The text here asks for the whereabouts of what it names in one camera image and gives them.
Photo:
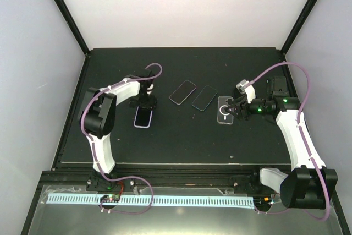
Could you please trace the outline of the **left small circuit board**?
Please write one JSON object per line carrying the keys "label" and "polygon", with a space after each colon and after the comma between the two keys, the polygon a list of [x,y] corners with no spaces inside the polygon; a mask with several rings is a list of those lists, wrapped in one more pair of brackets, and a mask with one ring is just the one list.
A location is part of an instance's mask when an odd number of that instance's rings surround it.
{"label": "left small circuit board", "polygon": [[118,203],[120,201],[119,194],[107,194],[103,195],[100,199],[100,203]]}

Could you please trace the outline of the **right frame post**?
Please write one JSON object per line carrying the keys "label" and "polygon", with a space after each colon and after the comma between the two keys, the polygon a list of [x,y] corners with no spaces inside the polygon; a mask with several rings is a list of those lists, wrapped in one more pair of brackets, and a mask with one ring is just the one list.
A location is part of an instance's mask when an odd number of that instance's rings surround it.
{"label": "right frame post", "polygon": [[294,23],[288,37],[286,38],[282,48],[280,49],[282,55],[286,55],[291,48],[292,44],[294,43],[296,37],[298,36],[300,30],[302,29],[303,25],[305,24],[307,18],[309,17],[310,13],[312,12],[315,4],[318,0],[307,0],[303,9],[301,10],[296,22]]}

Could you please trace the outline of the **silver bare phone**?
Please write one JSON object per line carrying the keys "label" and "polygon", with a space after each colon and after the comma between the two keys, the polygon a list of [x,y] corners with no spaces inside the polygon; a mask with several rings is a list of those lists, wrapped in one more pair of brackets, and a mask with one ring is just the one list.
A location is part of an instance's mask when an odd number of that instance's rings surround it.
{"label": "silver bare phone", "polygon": [[176,105],[181,105],[195,90],[197,86],[185,80],[169,97],[169,99]]}

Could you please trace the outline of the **frame post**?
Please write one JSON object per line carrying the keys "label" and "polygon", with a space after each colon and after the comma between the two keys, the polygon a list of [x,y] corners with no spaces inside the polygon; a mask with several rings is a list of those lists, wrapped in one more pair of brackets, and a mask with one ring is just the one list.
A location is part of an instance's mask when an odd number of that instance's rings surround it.
{"label": "frame post", "polygon": [[86,44],[65,0],[54,0],[54,2],[58,7],[61,15],[63,16],[66,24],[68,25],[71,33],[73,34],[75,40],[77,41],[83,54],[87,56],[88,54],[90,54],[90,49],[88,48],[88,45]]}
{"label": "frame post", "polygon": [[301,10],[296,22],[294,23],[288,37],[286,38],[282,48],[280,49],[282,55],[286,55],[291,48],[292,44],[294,43],[296,37],[298,36],[300,30],[302,29],[303,25],[305,24],[307,18],[309,17],[310,13],[312,12],[315,4],[318,0],[307,0],[303,9]]}

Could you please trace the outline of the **left frame post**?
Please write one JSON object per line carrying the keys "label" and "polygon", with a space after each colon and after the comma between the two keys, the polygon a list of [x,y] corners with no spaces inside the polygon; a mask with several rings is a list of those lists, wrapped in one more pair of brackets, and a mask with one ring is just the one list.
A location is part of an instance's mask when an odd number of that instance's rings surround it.
{"label": "left frame post", "polygon": [[58,7],[61,15],[63,16],[66,24],[68,25],[71,33],[73,34],[75,40],[77,41],[83,54],[87,56],[88,54],[90,54],[90,49],[88,48],[88,45],[86,44],[65,0],[54,0],[54,2]]}

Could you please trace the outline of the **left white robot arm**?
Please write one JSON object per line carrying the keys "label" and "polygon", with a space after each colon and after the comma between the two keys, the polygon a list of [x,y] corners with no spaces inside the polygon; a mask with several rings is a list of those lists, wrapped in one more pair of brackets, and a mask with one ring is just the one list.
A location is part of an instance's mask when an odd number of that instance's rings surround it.
{"label": "left white robot arm", "polygon": [[153,81],[159,76],[146,68],[142,75],[127,75],[116,84],[89,88],[85,93],[78,121],[90,145],[93,169],[101,174],[98,183],[105,190],[113,190],[118,184],[117,175],[112,173],[116,163],[111,147],[116,108],[129,101],[129,106],[136,108],[134,127],[149,128],[157,106],[157,99],[152,95]]}

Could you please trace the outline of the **right small circuit board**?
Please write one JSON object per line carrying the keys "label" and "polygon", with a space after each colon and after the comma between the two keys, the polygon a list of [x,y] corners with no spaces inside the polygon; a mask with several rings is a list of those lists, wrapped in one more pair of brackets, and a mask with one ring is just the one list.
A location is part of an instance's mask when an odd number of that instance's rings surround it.
{"label": "right small circuit board", "polygon": [[272,205],[274,200],[269,197],[254,197],[253,202],[255,205]]}

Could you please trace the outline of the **clear phone case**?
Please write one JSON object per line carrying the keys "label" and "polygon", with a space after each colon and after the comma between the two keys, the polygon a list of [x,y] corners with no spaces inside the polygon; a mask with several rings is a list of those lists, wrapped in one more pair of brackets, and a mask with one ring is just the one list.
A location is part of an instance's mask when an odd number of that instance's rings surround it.
{"label": "clear phone case", "polygon": [[231,96],[219,96],[217,104],[217,122],[222,125],[232,125],[234,117],[228,112],[228,107],[233,103]]}

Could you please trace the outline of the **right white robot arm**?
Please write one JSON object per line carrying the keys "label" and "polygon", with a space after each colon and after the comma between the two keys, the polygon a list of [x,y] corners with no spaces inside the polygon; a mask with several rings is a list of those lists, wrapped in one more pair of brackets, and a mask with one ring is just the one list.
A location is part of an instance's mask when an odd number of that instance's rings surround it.
{"label": "right white robot arm", "polygon": [[225,113],[244,120],[255,114],[272,116],[283,134],[291,163],[289,174],[262,168],[250,178],[251,189],[262,193],[271,188],[280,194],[287,209],[329,209],[338,176],[319,157],[299,110],[300,101],[290,96],[286,78],[269,78],[264,99],[256,97],[254,87],[245,79],[237,83],[236,89],[241,95],[224,108]]}

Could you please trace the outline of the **small circuit board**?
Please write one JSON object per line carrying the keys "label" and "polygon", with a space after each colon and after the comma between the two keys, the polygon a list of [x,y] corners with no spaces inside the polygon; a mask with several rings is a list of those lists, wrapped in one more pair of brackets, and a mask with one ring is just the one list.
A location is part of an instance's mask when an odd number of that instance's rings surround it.
{"label": "small circuit board", "polygon": [[100,203],[118,203],[120,201],[119,194],[107,194],[103,195],[100,199]]}
{"label": "small circuit board", "polygon": [[254,197],[253,202],[255,205],[272,205],[274,200],[269,197]]}

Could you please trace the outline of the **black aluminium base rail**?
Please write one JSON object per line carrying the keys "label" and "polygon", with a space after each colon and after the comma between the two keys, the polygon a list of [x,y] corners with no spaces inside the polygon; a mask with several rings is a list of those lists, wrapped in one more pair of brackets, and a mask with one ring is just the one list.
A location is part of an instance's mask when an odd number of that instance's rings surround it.
{"label": "black aluminium base rail", "polygon": [[82,185],[88,190],[131,192],[144,188],[147,180],[153,188],[219,188],[235,193],[269,194],[274,191],[260,183],[261,166],[236,164],[117,164],[105,180],[87,165],[62,165],[42,172],[39,187],[44,185]]}

